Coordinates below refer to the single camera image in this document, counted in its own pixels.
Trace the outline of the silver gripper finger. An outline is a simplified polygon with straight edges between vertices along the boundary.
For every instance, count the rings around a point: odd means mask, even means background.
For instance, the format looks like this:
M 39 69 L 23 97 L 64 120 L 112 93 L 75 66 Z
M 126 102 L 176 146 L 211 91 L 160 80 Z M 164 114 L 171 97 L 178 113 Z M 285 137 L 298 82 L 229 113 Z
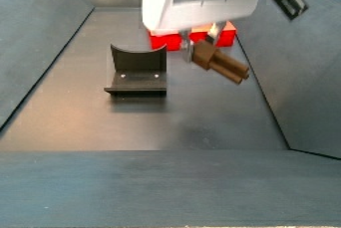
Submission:
M 206 33 L 206 37 L 204 37 L 204 40 L 215 45 L 217 41 L 218 41 L 218 38 L 219 38 L 219 35 L 221 35 L 221 32 L 223 31 L 223 28 L 225 28 L 225 25 L 226 25 L 226 22 L 225 21 L 221 21 L 221 22 L 215 22 L 207 33 Z
M 179 36 L 180 36 L 179 49 L 182 51 L 182 58 L 187 63 L 191 62 L 191 56 L 192 56 L 192 40 L 190 39 L 188 35 L 190 35 L 188 30 L 183 30 L 179 32 Z

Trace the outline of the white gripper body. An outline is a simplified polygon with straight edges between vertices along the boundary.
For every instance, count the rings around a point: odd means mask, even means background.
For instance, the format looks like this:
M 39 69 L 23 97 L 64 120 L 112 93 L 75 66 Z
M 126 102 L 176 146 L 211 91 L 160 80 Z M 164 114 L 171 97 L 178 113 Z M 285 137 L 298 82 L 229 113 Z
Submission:
M 143 0 L 143 24 L 155 35 L 247 17 L 258 0 Z

